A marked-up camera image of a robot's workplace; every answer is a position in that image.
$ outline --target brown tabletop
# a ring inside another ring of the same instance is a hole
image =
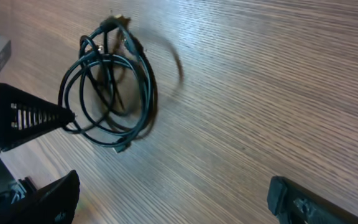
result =
[[[153,66],[152,132],[116,154],[53,131],[1,154],[15,178],[75,169],[75,223],[278,223],[274,175],[358,216],[358,1],[0,0],[0,82],[56,103],[80,36],[111,14]]]

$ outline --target cable bundle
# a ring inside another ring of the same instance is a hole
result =
[[[119,32],[123,35],[125,47],[134,56],[134,60],[109,53],[108,33],[114,29],[119,29]],[[103,52],[99,52],[99,47],[93,41],[96,36],[101,34],[103,34]],[[63,106],[64,100],[65,107],[70,109],[68,95],[74,82],[80,78],[81,109],[84,112],[86,119],[91,124],[82,128],[77,121],[74,121],[73,124],[75,129],[70,129],[67,126],[63,127],[63,129],[72,134],[82,134],[85,138],[97,145],[113,147],[116,152],[121,152],[129,146],[131,141],[134,140],[138,134],[150,124],[150,122],[152,122],[153,116],[155,115],[157,105],[157,86],[152,68],[139,41],[130,32],[128,32],[115,17],[109,17],[100,23],[100,26],[91,35],[82,36],[80,45],[79,59],[68,69],[60,85],[58,105]],[[85,51],[87,46],[90,46],[91,50]],[[91,72],[91,68],[97,65],[99,65],[100,74],[103,77],[102,82],[97,81]],[[110,113],[118,116],[127,116],[130,113],[130,111],[119,112],[113,109],[113,106],[117,101],[116,98],[118,98],[121,106],[123,107],[121,96],[117,89],[117,83],[114,78],[114,71],[112,69],[115,65],[131,69],[139,84],[141,114],[137,124],[133,128],[124,127],[115,121],[112,121],[113,127],[111,129],[101,126],[101,123],[109,118]],[[81,69],[73,75],[73,71],[77,67],[81,67]],[[85,106],[84,85],[86,78],[89,79],[102,104],[107,108],[102,117],[97,120],[93,119],[89,115]],[[103,96],[101,91],[102,89],[108,91],[108,100]],[[94,128],[98,128],[105,133],[116,136],[118,137],[118,140],[113,142],[101,142],[89,136],[87,132]]]

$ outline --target black cable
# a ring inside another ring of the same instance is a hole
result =
[[[130,60],[123,56],[109,53],[108,33],[114,29],[119,29],[121,34],[124,36],[125,47],[134,56],[135,60]],[[103,34],[104,52],[99,52],[99,47],[93,41],[93,39],[100,34]],[[85,138],[97,145],[113,147],[116,152],[121,152],[127,148],[131,141],[134,140],[138,134],[152,122],[155,116],[157,109],[157,86],[152,68],[143,52],[143,47],[140,42],[114,17],[109,17],[103,21],[100,24],[100,27],[97,28],[90,36],[81,37],[80,45],[79,59],[68,69],[60,85],[58,105],[63,106],[64,100],[65,107],[70,109],[68,95],[74,82],[80,78],[80,105],[86,119],[91,124],[87,127],[80,127],[77,121],[74,121],[73,124],[75,129],[70,129],[68,127],[63,127],[63,129],[72,134],[82,134]],[[91,50],[85,52],[85,48],[87,48],[87,46],[90,46]],[[102,82],[97,81],[91,72],[91,68],[97,65],[99,65],[100,74],[104,79]],[[131,113],[131,110],[129,109],[126,109],[125,112],[113,109],[113,106],[116,103],[116,98],[119,100],[121,107],[124,109],[121,94],[117,89],[117,83],[112,69],[115,65],[131,69],[139,84],[141,114],[137,124],[133,128],[127,128],[113,120],[110,120],[113,126],[111,129],[101,126],[101,123],[107,120],[111,113],[118,116],[127,116]],[[81,70],[72,76],[73,71],[77,67],[81,67]],[[107,111],[97,120],[94,120],[89,115],[85,106],[84,84],[86,78],[89,79],[96,94],[100,97],[101,102],[107,108]],[[106,100],[103,96],[101,89],[108,91],[108,100]],[[105,133],[117,136],[119,139],[113,142],[101,142],[96,140],[86,133],[94,128],[98,128]]]

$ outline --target wood grain surface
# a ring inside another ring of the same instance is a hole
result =
[[[273,175],[358,216],[358,1],[0,0],[0,82],[56,103],[80,36],[111,14],[154,68],[153,130],[122,154],[51,132],[1,154],[16,178],[77,170],[75,223],[278,223]]]

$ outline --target black plastic part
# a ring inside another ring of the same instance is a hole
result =
[[[34,194],[0,210],[0,224],[69,224],[74,219],[80,195],[80,180],[75,170]]]
[[[272,177],[268,209],[280,224],[358,223],[358,217],[285,177]]]
[[[68,109],[0,83],[0,150],[7,151],[66,126],[75,115]]]

